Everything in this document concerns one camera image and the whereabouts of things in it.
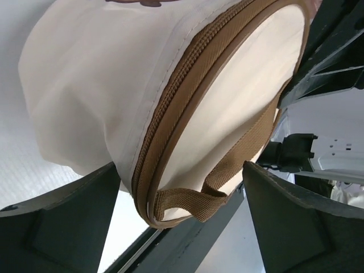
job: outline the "cream fabric bag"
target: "cream fabric bag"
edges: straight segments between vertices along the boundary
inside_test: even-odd
[[[108,162],[152,227],[206,221],[274,128],[308,35],[304,0],[57,0],[19,73],[43,157]]]

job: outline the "zipper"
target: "zipper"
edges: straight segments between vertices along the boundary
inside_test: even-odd
[[[189,53],[189,56],[186,57],[184,64],[182,65],[181,69],[179,70],[179,74],[176,76],[174,82],[172,83],[173,88],[169,90],[167,94],[162,98],[162,101],[160,102],[160,107],[158,108],[157,112],[155,112],[154,117],[152,118],[152,121],[147,129],[146,136],[144,137],[144,141],[142,144],[142,148],[140,149],[139,158],[135,166],[134,175],[132,179],[132,188],[133,188],[133,197],[135,198],[135,201],[137,202],[137,183],[139,182],[140,173],[143,169],[143,165],[145,162],[145,158],[147,156],[148,150],[150,148],[151,142],[153,140],[153,137],[160,126],[160,123],[162,121],[162,118],[167,111],[171,101],[173,100],[176,92],[179,90],[179,86],[183,82],[184,78],[188,74],[188,72],[193,67],[194,63],[198,59],[198,57],[201,55],[203,50],[206,48],[206,46],[211,42],[211,40],[218,34],[220,30],[230,21],[232,20],[237,14],[239,14],[245,7],[247,7],[250,3],[252,3],[254,0],[245,0],[242,1],[235,6],[228,9],[226,12],[221,14],[217,17],[217,19],[207,25],[202,31],[203,36],[199,38],[198,42],[195,44],[195,46],[192,48],[191,52]]]

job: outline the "fabric handle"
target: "fabric handle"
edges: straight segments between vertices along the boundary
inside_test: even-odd
[[[190,212],[199,221],[205,222],[229,200],[230,196],[220,192],[219,189],[242,169],[245,161],[251,160],[266,145],[275,127],[274,118],[279,95],[280,93],[250,130],[213,168],[206,177],[201,192],[185,188],[157,191],[154,203],[154,215],[157,221],[163,220],[165,210],[181,208]]]

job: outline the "printed logo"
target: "printed logo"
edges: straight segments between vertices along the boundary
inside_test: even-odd
[[[140,2],[142,6],[145,7],[160,7],[162,4],[161,2],[174,2],[179,0],[106,0],[106,2],[116,2],[116,3],[137,3]]]

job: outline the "white surface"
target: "white surface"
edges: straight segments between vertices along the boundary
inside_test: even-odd
[[[0,209],[80,176],[42,159],[26,111],[18,61],[33,25],[54,0],[0,0]],[[100,263],[103,272],[145,230],[131,197],[120,192]]]
[[[196,273],[243,272],[264,272],[264,265],[246,199],[196,271]]]

